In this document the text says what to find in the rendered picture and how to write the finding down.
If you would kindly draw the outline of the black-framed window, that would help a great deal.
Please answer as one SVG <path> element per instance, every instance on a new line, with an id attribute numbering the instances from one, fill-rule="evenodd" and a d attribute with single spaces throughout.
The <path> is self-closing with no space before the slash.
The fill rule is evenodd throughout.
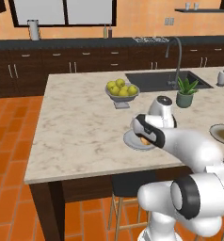
<path id="1" fill-rule="evenodd" d="M 117 0 L 8 0 L 15 27 L 112 25 Z"/>

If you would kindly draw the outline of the grey pedestal fruit bowl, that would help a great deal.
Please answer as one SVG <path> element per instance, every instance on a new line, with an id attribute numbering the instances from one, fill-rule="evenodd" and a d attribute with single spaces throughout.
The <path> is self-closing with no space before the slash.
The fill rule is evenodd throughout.
<path id="1" fill-rule="evenodd" d="M 134 98 L 140 94 L 140 89 L 138 89 L 136 94 L 132 96 L 114 96 L 107 88 L 104 88 L 104 90 L 105 93 L 109 96 L 109 98 L 114 102 L 114 106 L 116 109 L 129 108 L 129 102 L 133 101 Z"/>

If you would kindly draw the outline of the white soap dispenser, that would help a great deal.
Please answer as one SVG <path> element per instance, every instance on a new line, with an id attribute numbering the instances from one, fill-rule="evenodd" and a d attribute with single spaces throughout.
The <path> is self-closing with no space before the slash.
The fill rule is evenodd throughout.
<path id="1" fill-rule="evenodd" d="M 224 69 L 218 73 L 216 85 L 224 87 Z"/>

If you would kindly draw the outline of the dark grey sink basin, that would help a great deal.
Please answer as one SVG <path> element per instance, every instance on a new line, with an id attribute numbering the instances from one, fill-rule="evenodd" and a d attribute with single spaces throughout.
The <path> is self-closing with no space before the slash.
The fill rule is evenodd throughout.
<path id="1" fill-rule="evenodd" d="M 172 81 L 175 80 L 176 72 L 136 72 L 126 73 L 128 81 L 136 85 L 141 92 L 154 92 L 154 91 L 172 91 L 179 90 L 180 88 L 174 88 Z M 201 88 L 212 88 L 211 85 L 206 83 L 204 80 L 199 78 L 191 71 L 180 71 L 179 77 L 182 81 L 188 79 L 189 83 L 192 84 L 198 80 L 196 85 L 197 89 Z"/>

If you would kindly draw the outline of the grey arched tap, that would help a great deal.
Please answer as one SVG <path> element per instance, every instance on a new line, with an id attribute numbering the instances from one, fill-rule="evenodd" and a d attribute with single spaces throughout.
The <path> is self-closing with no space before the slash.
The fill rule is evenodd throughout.
<path id="1" fill-rule="evenodd" d="M 179 48 L 179 56 L 178 56 L 178 64 L 177 64 L 177 69 L 176 69 L 176 73 L 175 73 L 175 79 L 173 81 L 171 81 L 171 86 L 173 89 L 177 89 L 178 87 L 178 77 L 179 77 L 179 72 L 180 72 L 180 68 L 181 68 L 181 62 L 182 62 L 182 43 L 180 41 L 180 39 L 178 37 L 171 37 L 171 39 L 169 40 L 168 42 L 168 45 L 167 45 L 167 50 L 166 50 L 166 53 L 165 53 L 165 58 L 168 58 L 168 54 L 169 54 L 169 48 L 170 48 L 170 45 L 176 41 L 177 44 L 178 44 L 178 48 Z"/>

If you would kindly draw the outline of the dark wall shelf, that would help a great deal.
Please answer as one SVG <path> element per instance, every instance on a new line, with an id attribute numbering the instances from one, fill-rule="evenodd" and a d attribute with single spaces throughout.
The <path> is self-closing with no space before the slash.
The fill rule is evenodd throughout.
<path id="1" fill-rule="evenodd" d="M 224 9 L 220 8 L 198 8 L 196 10 L 194 10 L 193 8 L 175 8 L 174 10 L 183 13 L 224 13 Z"/>

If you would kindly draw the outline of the green plant in pot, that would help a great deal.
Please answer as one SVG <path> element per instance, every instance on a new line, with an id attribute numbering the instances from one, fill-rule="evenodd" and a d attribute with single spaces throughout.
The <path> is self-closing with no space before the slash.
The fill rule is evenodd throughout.
<path id="1" fill-rule="evenodd" d="M 185 78 L 185 80 L 178 78 L 179 91 L 177 92 L 176 96 L 177 106 L 179 106 L 180 108 L 188 108 L 192 105 L 193 96 L 196 92 L 198 92 L 198 90 L 196 89 L 198 83 L 198 80 L 189 83 L 189 80 L 187 78 Z"/>

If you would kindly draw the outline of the dark wood island base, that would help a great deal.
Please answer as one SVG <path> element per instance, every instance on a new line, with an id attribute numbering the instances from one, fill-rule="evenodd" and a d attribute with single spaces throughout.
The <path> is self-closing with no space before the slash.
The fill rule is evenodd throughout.
<path id="1" fill-rule="evenodd" d="M 112 196 L 113 174 L 30 184 L 45 241 L 65 241 L 65 203 Z"/>

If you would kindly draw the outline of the black seat wooden stool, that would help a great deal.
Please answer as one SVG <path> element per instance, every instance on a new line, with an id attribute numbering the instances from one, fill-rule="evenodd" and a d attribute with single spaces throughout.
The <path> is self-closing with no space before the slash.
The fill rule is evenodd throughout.
<path id="1" fill-rule="evenodd" d="M 137 191 L 141 186 L 154 183 L 155 181 L 156 176 L 152 170 L 114 174 L 111 177 L 112 198 L 107 229 L 111 228 L 112 214 L 115 214 L 116 228 L 114 241 L 118 241 L 120 231 L 130 228 L 143 227 L 148 224 L 151 215 L 147 214 L 147 220 L 145 222 L 141 222 L 141 207 L 138 207 L 136 223 L 121 226 L 121 211 L 124 203 L 130 204 L 137 202 Z"/>

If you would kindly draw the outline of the dark wood cupboard run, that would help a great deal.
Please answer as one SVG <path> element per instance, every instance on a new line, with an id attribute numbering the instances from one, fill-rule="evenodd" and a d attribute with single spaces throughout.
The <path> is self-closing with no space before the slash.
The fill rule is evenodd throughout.
<path id="1" fill-rule="evenodd" d="M 181 68 L 224 66 L 224 36 L 180 37 Z M 0 40 L 0 98 L 39 96 L 53 73 L 174 69 L 179 48 L 133 38 Z"/>

